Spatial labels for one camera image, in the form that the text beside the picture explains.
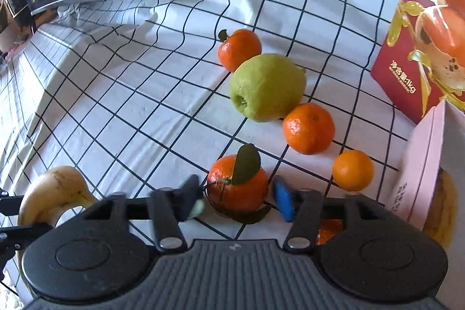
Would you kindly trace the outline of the large orange mandarin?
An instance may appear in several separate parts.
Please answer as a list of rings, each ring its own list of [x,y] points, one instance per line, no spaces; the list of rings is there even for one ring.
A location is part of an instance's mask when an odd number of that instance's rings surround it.
[[[300,104],[284,118],[287,144],[297,153],[315,155],[327,150],[335,135],[330,113],[314,103]]]

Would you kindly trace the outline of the red egg gift box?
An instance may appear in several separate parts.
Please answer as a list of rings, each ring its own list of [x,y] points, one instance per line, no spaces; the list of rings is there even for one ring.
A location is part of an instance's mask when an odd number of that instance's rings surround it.
[[[464,0],[400,0],[373,79],[418,123],[442,100],[464,109]]]

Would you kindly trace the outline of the green apple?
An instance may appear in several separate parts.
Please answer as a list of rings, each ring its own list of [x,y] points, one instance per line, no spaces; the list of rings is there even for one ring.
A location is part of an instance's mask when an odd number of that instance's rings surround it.
[[[286,56],[264,53],[234,71],[229,97],[238,112],[258,123],[286,117],[302,100],[306,71]]]

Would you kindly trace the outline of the mandarin with green leaf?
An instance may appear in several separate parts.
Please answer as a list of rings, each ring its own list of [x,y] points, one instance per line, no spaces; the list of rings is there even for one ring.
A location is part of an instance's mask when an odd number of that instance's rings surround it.
[[[258,149],[245,144],[237,154],[217,160],[207,176],[207,198],[225,216],[245,216],[258,211],[269,191]]]

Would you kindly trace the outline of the mandarin beside pink box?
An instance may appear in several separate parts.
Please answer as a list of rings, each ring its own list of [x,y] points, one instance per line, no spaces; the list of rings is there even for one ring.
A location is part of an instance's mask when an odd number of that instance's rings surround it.
[[[332,237],[340,234],[344,230],[342,220],[321,220],[316,245],[321,246],[327,243]]]

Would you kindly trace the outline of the far mandarin with stem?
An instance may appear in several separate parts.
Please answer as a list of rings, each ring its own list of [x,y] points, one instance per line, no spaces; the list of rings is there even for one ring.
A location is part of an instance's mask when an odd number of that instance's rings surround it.
[[[217,50],[218,60],[229,72],[236,71],[246,60],[262,53],[259,37],[251,30],[238,29],[228,35],[226,29],[219,31],[221,41]]]

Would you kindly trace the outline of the spotted yellow banana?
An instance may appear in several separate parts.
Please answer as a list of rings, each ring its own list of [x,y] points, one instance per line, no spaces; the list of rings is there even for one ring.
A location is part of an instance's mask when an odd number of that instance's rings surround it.
[[[61,216],[76,207],[90,208],[98,200],[74,167],[63,165],[38,176],[21,201],[19,227],[46,223],[56,227]]]

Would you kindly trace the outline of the small round orange mandarin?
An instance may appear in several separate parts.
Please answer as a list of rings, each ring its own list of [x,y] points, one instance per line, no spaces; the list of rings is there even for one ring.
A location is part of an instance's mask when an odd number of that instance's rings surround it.
[[[343,190],[360,192],[368,187],[374,176],[371,158],[360,150],[348,150],[332,164],[332,178]]]

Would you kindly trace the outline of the pink cardboard box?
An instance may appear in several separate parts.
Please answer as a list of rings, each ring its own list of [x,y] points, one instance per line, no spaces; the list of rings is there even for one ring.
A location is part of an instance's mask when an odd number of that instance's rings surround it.
[[[438,299],[450,309],[464,308],[464,113],[448,101],[434,106],[412,131],[403,153],[400,177],[386,208],[423,230],[437,176],[444,169],[458,197],[455,232],[445,249],[448,273]]]

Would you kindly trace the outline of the white black grid tablecloth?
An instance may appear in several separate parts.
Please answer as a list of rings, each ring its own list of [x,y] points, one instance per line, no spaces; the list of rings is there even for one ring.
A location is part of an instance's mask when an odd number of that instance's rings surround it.
[[[333,160],[359,149],[385,202],[412,123],[371,77],[398,0],[107,0],[66,6],[1,70],[1,188],[22,195],[46,170],[79,169],[97,198],[144,197],[207,176],[255,145],[268,176],[336,197]],[[303,100],[328,110],[326,152],[291,149],[279,121],[243,117],[217,59],[221,30],[248,28],[303,67]]]

